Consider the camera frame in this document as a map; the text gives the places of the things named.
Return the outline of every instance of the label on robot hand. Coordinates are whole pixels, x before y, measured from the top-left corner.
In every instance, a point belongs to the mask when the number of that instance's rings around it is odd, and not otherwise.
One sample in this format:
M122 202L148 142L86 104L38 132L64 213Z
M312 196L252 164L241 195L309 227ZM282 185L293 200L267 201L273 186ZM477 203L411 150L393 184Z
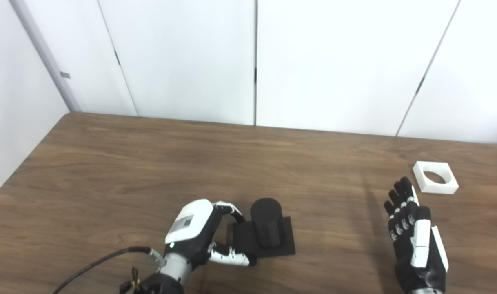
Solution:
M190 216L185 216L181 219L177 219L174 224L172 224L171 230L169 231L169 234L172 232L179 231L180 229L185 229L186 227L189 227L191 225L192 218L194 217L194 214L191 214Z

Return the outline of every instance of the wood grain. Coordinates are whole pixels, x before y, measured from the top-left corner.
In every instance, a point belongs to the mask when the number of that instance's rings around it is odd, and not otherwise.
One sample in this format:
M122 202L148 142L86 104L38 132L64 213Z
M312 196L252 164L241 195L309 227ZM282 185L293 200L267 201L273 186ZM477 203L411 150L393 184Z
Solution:
M447 293L497 293L497 145L73 113L0 190L0 294L49 293L122 247L162 251L192 200L248 214L261 197L291 216L297 255L209 263L187 293L401 293L382 203L417 160L450 163L460 185L420 194L450 259ZM153 270L119 257L64 292L116 293L133 265Z

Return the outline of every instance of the black cylindrical block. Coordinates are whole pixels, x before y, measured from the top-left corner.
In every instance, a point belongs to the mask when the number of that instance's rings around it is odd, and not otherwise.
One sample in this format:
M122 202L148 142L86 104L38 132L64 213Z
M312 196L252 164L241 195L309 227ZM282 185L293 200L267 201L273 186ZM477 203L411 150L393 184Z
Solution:
M280 246L284 239L283 212L278 201L262 198L250 208L257 242L266 248Z

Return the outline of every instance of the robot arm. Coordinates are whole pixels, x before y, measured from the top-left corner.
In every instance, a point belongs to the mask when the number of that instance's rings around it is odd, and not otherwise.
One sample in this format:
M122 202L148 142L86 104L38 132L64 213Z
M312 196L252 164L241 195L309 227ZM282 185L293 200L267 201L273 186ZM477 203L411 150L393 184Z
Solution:
M431 212L420 206L410 180L403 177L388 194L384 206L397 259L395 274L407 294L443 294L448 258Z
M159 260L158 272L148 281L153 281L154 285L157 285L156 281L170 281L183 286L191 272L209 260L230 265L255 265L256 258L212 242L225 214L232 215L237 222L245 221L232 203L200 199L185 205L165 238L165 254Z

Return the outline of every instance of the white panel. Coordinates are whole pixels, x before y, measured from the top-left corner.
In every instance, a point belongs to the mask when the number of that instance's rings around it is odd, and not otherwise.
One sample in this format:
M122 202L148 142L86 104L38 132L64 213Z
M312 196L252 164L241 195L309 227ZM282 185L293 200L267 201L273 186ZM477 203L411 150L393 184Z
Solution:
M0 0L0 186L68 112L7 0Z
M457 0L260 0L257 124L393 136Z
M100 0L138 114L254 123L254 0Z
M133 115L136 110L96 0L13 0L40 50L62 72L75 111Z
M462 0L400 136L497 143L497 0Z

